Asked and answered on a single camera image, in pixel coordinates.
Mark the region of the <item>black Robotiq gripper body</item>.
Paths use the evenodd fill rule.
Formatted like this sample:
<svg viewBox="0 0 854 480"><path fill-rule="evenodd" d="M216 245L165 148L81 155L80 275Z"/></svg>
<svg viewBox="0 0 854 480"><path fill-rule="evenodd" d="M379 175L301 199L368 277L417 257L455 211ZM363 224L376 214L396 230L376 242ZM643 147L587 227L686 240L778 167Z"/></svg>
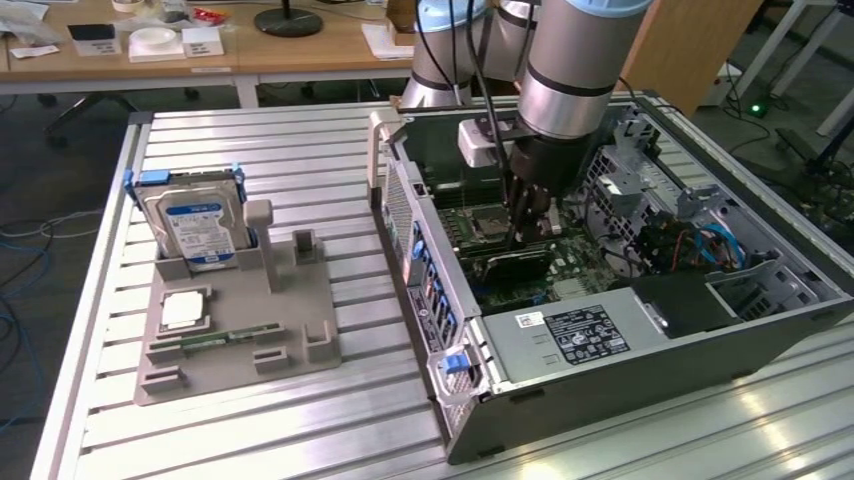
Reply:
<svg viewBox="0 0 854 480"><path fill-rule="evenodd" d="M573 184L591 145L591 136L560 140L529 136L513 142L509 170L523 187L561 194Z"/></svg>

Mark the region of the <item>green graphics card black cooler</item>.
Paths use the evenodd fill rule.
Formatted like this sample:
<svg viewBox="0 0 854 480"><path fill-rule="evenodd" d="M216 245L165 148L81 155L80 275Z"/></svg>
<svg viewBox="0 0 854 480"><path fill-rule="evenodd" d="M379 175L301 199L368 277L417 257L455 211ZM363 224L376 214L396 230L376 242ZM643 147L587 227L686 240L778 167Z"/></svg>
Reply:
<svg viewBox="0 0 854 480"><path fill-rule="evenodd" d="M477 295L517 288L545 278L555 254L537 246L475 257L469 262L468 284Z"/></svg>

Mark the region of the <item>CPU socket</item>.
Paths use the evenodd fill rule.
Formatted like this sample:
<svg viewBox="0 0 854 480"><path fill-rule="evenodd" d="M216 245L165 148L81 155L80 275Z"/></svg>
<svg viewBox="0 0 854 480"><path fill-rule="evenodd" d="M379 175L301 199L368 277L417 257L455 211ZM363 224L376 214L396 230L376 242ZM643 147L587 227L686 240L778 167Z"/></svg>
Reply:
<svg viewBox="0 0 854 480"><path fill-rule="evenodd" d="M468 219L477 239L488 240L505 235L508 230L507 213L500 205L471 208Z"/></svg>

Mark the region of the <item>grey power supply unit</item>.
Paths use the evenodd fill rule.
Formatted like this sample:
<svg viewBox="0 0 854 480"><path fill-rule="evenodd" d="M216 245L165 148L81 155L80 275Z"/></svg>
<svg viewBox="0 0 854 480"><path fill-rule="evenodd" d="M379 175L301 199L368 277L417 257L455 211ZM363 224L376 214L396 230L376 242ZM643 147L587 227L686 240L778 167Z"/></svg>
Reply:
<svg viewBox="0 0 854 480"><path fill-rule="evenodd" d="M630 288L483 318L488 347L513 384L628 360L667 342Z"/></svg>

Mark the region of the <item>stack of white papers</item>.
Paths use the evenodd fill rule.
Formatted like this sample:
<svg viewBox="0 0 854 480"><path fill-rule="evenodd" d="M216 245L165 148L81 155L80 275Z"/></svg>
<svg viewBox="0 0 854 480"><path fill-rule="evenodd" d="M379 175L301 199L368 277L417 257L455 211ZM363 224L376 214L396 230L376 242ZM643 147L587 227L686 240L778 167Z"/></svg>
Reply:
<svg viewBox="0 0 854 480"><path fill-rule="evenodd" d="M413 57L413 46L397 45L392 32L384 24L360 25L363 38L365 40L372 56L380 61L404 60Z"/></svg>

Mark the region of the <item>brown cardboard box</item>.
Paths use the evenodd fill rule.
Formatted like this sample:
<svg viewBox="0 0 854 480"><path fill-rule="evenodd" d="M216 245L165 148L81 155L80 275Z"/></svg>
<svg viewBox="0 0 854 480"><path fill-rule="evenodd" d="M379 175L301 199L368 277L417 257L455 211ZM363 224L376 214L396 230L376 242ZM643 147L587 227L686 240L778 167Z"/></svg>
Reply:
<svg viewBox="0 0 854 480"><path fill-rule="evenodd" d="M415 13L417 0L387 0L385 16L400 33L415 32Z"/></svg>

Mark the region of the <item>open black PC case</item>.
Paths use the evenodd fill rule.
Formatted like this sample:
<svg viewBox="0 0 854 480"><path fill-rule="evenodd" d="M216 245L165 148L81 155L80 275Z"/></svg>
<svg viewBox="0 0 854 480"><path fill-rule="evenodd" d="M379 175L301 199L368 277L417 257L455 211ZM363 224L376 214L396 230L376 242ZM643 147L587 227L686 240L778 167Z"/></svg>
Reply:
<svg viewBox="0 0 854 480"><path fill-rule="evenodd" d="M572 375L511 383L428 187L460 174L495 178L503 205L497 166L471 168L457 147L459 123L484 113L383 108L368 120L369 205L452 464L740 379L854 314L846 252L672 109L626 97L610 103L553 201L622 256L607 260L614 269L632 265L612 290L634 290L667 342ZM448 375L439 362L455 353L469 368Z"/></svg>

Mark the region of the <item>black floor stand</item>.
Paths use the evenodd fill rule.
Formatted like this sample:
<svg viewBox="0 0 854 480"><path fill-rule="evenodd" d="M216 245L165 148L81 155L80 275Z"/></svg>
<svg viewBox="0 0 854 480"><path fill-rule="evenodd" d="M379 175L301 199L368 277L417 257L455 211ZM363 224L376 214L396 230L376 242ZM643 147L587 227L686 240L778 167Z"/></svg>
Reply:
<svg viewBox="0 0 854 480"><path fill-rule="evenodd" d="M806 208L806 216L826 224L827 230L832 226L854 230L854 164L836 159L842 138L834 137L816 151L792 129L778 128L776 134L775 147L790 150L800 160L786 188Z"/></svg>

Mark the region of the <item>grey plastic parts rack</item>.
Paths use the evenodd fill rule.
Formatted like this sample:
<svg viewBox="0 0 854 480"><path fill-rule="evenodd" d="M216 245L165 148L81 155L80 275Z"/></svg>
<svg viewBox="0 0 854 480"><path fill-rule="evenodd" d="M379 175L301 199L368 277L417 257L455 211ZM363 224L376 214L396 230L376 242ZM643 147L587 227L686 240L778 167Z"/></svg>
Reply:
<svg viewBox="0 0 854 480"><path fill-rule="evenodd" d="M236 265L192 273L173 260L154 263L133 402L146 406L332 369L341 364L337 322L324 246L311 230L269 238L272 205L251 200L244 221L255 247L236 253ZM199 291L201 319L176 330L161 327L164 299ZM152 342L276 324L253 340L199 350L154 352Z"/></svg>

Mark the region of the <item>silver CPU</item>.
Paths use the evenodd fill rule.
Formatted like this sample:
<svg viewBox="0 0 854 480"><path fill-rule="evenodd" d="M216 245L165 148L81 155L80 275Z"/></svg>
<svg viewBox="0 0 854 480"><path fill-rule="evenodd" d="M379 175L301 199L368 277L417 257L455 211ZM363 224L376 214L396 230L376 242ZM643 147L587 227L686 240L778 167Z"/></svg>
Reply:
<svg viewBox="0 0 854 480"><path fill-rule="evenodd" d="M201 319L204 296L199 291L170 294L162 302L161 327L176 330L193 326Z"/></svg>

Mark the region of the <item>small white box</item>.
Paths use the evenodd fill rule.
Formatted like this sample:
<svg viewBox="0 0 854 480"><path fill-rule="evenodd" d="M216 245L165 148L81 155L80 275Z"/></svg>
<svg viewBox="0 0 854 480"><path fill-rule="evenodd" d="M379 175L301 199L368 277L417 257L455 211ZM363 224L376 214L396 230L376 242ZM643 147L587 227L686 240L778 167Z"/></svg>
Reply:
<svg viewBox="0 0 854 480"><path fill-rule="evenodd" d="M221 56L224 46L216 27L195 27L181 30L181 47L187 58Z"/></svg>

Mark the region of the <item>white tray with bowl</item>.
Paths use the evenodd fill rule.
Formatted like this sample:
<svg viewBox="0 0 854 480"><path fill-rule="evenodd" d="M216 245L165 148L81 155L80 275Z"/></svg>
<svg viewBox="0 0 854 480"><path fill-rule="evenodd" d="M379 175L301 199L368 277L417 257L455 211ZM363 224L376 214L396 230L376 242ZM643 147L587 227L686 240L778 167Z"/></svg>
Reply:
<svg viewBox="0 0 854 480"><path fill-rule="evenodd" d="M183 60L185 58L177 33L160 27L136 30L128 37L130 63Z"/></svg>

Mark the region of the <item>black office chair base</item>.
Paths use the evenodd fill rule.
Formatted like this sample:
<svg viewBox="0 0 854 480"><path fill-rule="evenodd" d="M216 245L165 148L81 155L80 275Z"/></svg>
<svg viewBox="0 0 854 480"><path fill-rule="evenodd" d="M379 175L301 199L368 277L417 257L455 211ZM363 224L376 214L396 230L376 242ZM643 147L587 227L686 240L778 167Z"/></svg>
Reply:
<svg viewBox="0 0 854 480"><path fill-rule="evenodd" d="M60 149L66 146L68 140L57 134L58 130L98 103L105 101L114 103L128 114L138 111L133 103L121 93L92 92L85 94L42 129L44 140L50 148Z"/></svg>

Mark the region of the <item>wooden desk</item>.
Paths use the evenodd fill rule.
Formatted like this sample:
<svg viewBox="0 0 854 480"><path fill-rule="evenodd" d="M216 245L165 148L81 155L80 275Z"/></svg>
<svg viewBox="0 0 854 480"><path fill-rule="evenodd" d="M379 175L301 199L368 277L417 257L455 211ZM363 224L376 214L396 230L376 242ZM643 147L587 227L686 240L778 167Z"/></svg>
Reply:
<svg viewBox="0 0 854 480"><path fill-rule="evenodd" d="M81 56L65 40L53 54L17 59L12 38L0 39L0 95L84 93L177 87L231 86L244 108L257 106L256 88L276 82L404 78L409 59L377 59L361 27L384 24L385 11L361 2L328 5L292 0L296 7L323 19L321 31L288 39L261 33L256 14L275 7L273 0L216 4L227 13L220 56L133 63L126 53Z"/></svg>

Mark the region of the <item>white table frame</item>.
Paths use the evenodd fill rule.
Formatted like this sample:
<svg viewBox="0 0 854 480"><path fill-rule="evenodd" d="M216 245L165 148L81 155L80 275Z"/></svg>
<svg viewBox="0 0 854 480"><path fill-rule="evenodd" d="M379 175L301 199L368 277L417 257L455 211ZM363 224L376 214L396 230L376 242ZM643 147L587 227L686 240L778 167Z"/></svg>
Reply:
<svg viewBox="0 0 854 480"><path fill-rule="evenodd" d="M783 14L782 19L776 23L767 40L764 41L752 61L750 62L746 70L743 71L736 83L732 84L738 95L743 95L750 88L758 74L762 71L766 63L768 62L771 55L774 54L778 46L792 26L798 22L799 17L804 13L808 7L827 7L827 18L820 20L815 26L816 31L810 35L803 50L795 55L792 64L786 67L782 72L782 79L772 84L772 93L775 96L780 96L790 84L792 83L796 75L803 70L811 56L816 53L823 41L830 36L834 28L842 22L844 13L836 7L836 0L790 0L787 12ZM815 133L822 137L828 137L832 133L842 131L842 126L846 120L854 119L854 86L843 99L838 102L836 106L831 110L826 119L822 121Z"/></svg>

